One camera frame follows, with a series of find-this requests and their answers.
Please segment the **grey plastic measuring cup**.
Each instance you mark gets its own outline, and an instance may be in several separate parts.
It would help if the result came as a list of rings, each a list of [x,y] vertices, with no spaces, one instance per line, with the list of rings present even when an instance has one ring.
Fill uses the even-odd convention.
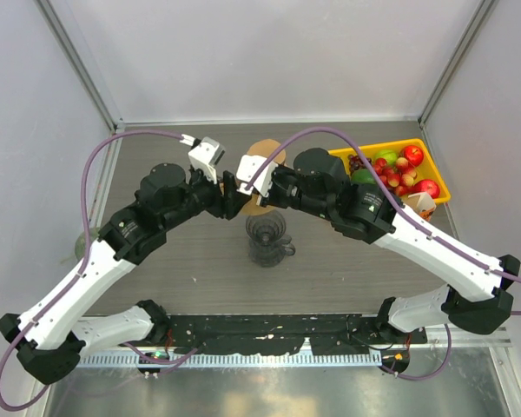
[[[295,253],[296,248],[290,235],[283,235],[274,242],[257,242],[252,239],[248,242],[249,259],[263,268],[275,267],[285,257],[293,256]]]

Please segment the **grey plastic dripper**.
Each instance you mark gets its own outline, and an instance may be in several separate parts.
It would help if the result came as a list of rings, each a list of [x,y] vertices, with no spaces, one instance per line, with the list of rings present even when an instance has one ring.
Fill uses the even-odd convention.
[[[268,248],[276,244],[289,243],[286,221],[278,211],[250,215],[246,219],[245,227],[250,248]]]

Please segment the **brown paper coffee filter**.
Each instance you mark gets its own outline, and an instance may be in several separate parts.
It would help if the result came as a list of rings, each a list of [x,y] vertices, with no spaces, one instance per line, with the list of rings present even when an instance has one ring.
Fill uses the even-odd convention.
[[[248,156],[262,156],[268,158],[277,148],[279,148],[280,143],[275,141],[274,139],[264,139],[258,142],[255,142],[251,145],[247,151]],[[274,161],[278,164],[283,164],[286,162],[287,153],[285,150],[282,150],[275,158]]]

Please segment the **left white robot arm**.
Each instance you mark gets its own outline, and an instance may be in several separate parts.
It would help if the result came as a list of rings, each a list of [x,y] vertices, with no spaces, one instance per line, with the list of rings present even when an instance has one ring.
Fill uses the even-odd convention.
[[[185,171],[173,163],[153,167],[141,179],[135,201],[110,217],[72,272],[32,309],[0,319],[0,332],[13,344],[24,370],[50,385],[96,351],[129,341],[162,344],[170,320],[151,300],[94,323],[81,318],[114,283],[164,245],[168,231],[203,212],[231,220],[249,199],[228,171],[221,180],[210,181],[200,169]]]

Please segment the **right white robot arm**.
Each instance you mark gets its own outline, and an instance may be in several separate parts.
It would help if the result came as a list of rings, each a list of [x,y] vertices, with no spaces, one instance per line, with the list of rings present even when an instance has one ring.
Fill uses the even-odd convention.
[[[319,217],[343,236],[402,255],[443,281],[431,292],[385,299],[375,322],[381,340],[442,324],[491,334],[510,318],[513,297],[501,273],[517,272],[516,258],[480,254],[379,185],[350,182],[342,161],[324,149],[300,153],[290,168],[272,162],[262,176],[254,183],[262,204]]]

